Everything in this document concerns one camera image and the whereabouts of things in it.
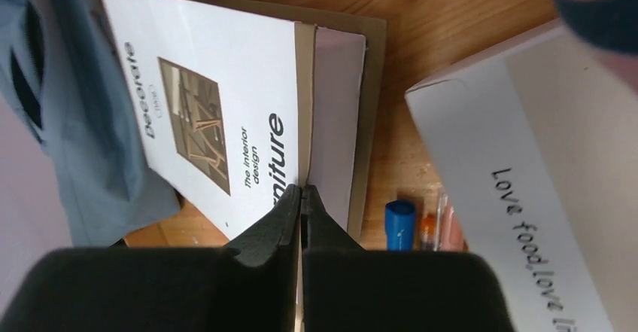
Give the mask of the white Decorate Furniture book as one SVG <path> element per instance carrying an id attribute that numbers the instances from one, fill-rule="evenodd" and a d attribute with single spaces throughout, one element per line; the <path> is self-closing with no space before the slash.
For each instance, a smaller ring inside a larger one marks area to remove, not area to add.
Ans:
<path id="1" fill-rule="evenodd" d="M 387 24 L 250 0 L 102 0 L 149 167 L 227 239 L 289 184 L 363 222 Z"/>

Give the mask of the blue student backpack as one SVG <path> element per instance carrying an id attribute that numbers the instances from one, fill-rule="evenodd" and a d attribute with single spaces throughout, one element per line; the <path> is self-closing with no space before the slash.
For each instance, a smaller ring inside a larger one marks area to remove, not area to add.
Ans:
<path id="1" fill-rule="evenodd" d="M 53 162 L 75 245 L 112 245 L 179 212 L 147 164 L 99 0 L 1 0 L 1 92 Z"/>

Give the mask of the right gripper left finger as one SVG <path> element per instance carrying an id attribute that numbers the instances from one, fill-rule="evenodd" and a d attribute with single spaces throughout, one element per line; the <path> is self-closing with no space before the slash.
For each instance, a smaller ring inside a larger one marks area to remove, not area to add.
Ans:
<path id="1" fill-rule="evenodd" d="M 40 259 L 3 331 L 292 331 L 302 190 L 218 248 L 64 248 Z"/>

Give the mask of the white coffee cover book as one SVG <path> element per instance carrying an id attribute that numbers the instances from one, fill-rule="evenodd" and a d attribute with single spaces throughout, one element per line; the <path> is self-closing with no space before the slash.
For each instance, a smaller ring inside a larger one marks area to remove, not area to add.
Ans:
<path id="1" fill-rule="evenodd" d="M 555 20 L 406 91 L 518 331 L 637 329 L 637 96 Z"/>

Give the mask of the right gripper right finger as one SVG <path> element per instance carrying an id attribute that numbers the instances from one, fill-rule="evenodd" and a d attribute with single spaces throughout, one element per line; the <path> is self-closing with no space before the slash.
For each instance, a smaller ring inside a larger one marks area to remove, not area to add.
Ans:
<path id="1" fill-rule="evenodd" d="M 467 252 L 366 250 L 302 192 L 307 331 L 511 331 L 500 283 Z"/>

